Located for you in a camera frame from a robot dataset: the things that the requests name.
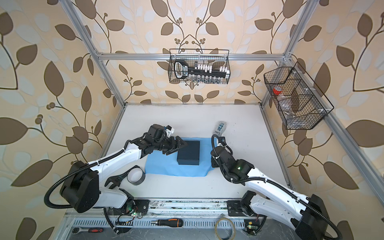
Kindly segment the dark navy gift box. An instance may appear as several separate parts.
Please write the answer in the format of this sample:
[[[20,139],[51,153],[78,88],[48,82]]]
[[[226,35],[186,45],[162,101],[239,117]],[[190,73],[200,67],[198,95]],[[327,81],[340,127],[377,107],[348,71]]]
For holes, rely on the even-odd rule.
[[[198,166],[200,164],[200,141],[186,141],[187,145],[178,151],[179,165]]]

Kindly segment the light blue wrapping paper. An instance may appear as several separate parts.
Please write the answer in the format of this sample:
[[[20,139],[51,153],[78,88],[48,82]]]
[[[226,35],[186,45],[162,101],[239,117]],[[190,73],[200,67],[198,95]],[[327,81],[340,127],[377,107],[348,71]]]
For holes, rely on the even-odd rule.
[[[212,144],[210,138],[183,138],[184,141],[200,142],[200,163],[198,165],[179,165],[177,153],[169,156],[160,151],[147,155],[145,164],[146,174],[157,174],[176,177],[205,177],[213,170],[211,164]]]

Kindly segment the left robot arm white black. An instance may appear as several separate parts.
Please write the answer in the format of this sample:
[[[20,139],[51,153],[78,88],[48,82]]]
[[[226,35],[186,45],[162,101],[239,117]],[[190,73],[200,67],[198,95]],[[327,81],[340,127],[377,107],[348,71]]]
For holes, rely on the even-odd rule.
[[[92,208],[122,208],[130,198],[125,190],[117,190],[114,173],[140,160],[153,151],[171,155],[188,144],[179,136],[173,137],[170,126],[154,124],[141,137],[126,141],[124,147],[108,156],[87,164],[74,163],[69,173],[54,183],[44,196],[51,209],[75,209],[84,213]]]

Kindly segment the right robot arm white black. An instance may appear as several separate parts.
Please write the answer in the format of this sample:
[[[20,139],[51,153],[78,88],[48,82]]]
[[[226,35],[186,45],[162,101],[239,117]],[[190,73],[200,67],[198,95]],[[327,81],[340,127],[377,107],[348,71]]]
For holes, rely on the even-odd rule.
[[[213,147],[213,160],[225,179],[250,188],[242,207],[247,216],[264,215],[295,230],[302,240],[328,240],[327,228],[343,239],[342,232],[329,218],[324,201],[317,195],[308,197],[275,182],[251,163],[235,160],[233,153],[221,145]]]

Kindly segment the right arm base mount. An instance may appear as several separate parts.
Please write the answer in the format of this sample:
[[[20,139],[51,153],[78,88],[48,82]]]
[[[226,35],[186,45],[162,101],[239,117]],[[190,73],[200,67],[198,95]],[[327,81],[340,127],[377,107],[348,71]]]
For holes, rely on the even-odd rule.
[[[230,217],[264,217],[265,215],[257,214],[251,209],[250,201],[227,201],[227,210]]]

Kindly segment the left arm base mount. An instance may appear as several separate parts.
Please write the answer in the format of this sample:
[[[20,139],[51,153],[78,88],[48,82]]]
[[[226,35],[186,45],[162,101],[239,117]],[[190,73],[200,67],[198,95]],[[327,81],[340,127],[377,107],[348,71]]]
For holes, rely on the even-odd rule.
[[[146,215],[149,210],[150,200],[147,199],[134,199],[128,200],[121,208],[109,208],[108,214],[113,216],[139,214]]]

